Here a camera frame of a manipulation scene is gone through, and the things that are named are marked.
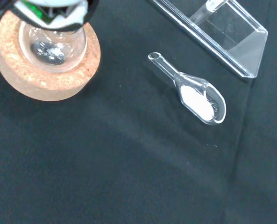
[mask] glass scoop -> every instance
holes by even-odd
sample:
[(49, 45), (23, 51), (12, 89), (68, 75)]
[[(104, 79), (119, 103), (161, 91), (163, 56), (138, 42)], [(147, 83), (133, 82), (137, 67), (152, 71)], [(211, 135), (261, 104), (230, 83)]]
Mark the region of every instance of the glass scoop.
[(220, 124), (227, 113), (223, 96), (207, 80), (178, 71), (160, 53), (149, 54), (149, 60), (170, 77), (182, 104), (208, 125)]

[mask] black fabric surface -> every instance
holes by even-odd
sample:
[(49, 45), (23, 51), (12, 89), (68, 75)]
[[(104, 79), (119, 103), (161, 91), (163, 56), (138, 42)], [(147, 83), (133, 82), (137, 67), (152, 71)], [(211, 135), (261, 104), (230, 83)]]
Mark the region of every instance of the black fabric surface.
[[(147, 0), (102, 0), (102, 50), (78, 95), (41, 102), (0, 74), (0, 224), (277, 224), (277, 0), (239, 1), (269, 31), (243, 80)], [(227, 117), (207, 126), (148, 62), (209, 80)]]

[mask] round-bottom flask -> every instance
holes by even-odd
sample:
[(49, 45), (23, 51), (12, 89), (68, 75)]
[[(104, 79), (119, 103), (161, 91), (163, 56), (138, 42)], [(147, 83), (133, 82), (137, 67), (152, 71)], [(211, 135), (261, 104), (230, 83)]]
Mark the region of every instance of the round-bottom flask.
[(25, 22), (19, 30), (19, 43), (25, 57), (36, 67), (61, 73), (76, 67), (86, 51), (83, 28), (74, 32), (57, 32), (35, 28)]

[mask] white powder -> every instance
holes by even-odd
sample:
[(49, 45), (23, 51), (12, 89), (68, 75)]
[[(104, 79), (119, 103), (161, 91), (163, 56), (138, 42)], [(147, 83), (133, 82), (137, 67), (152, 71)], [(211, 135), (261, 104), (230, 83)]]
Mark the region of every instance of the white powder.
[(214, 109), (206, 97), (190, 86), (181, 86), (183, 102), (203, 120), (210, 121), (214, 117)]
[(51, 48), (47, 50), (49, 55), (60, 56), (64, 55), (60, 48)]

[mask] clear acrylic stand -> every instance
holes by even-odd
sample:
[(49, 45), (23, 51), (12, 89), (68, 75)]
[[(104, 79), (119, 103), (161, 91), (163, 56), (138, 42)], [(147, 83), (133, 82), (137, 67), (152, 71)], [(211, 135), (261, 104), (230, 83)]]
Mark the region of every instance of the clear acrylic stand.
[(152, 0), (240, 76), (258, 75), (268, 31), (236, 0)]

